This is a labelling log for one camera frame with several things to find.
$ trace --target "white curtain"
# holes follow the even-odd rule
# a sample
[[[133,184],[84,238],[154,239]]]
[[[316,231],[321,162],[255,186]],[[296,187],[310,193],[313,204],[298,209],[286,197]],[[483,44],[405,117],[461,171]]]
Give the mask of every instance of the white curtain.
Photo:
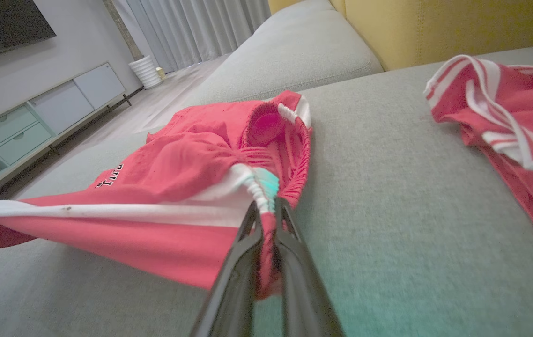
[[[267,0],[127,0],[167,72],[237,49],[270,15]]]

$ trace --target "cabinet leg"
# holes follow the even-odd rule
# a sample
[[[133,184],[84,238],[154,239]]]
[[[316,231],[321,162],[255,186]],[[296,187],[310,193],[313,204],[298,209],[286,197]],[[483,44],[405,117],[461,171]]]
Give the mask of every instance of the cabinet leg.
[[[123,99],[125,99],[125,102],[131,106],[131,102],[129,102],[129,98],[127,98],[127,95],[123,94]]]

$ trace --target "white planter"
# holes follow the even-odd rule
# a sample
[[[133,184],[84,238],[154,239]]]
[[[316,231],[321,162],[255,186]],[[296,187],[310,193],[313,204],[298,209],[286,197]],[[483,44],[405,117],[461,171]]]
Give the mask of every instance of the white planter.
[[[131,70],[138,75],[138,79],[142,81],[144,89],[150,89],[162,83],[162,80],[156,71],[156,66],[149,55],[143,59],[131,62],[129,66],[131,67]]]

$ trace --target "clothing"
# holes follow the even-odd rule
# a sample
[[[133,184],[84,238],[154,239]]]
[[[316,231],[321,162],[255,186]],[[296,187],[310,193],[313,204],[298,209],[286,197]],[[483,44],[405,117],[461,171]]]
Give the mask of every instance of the clothing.
[[[533,66],[503,66],[458,55],[424,92],[436,122],[461,124],[533,222]]]
[[[0,200],[0,247],[41,237],[210,288],[245,211],[263,224],[259,297],[275,280],[274,197],[298,203],[310,157],[306,100],[217,103],[175,114],[80,192]]]

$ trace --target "yellow sofa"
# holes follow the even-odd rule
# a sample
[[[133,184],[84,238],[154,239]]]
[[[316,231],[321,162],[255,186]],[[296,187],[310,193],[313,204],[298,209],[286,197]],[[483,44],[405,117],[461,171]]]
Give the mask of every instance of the yellow sofa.
[[[269,0],[275,13],[300,0]],[[533,46],[533,0],[330,0],[385,70]]]

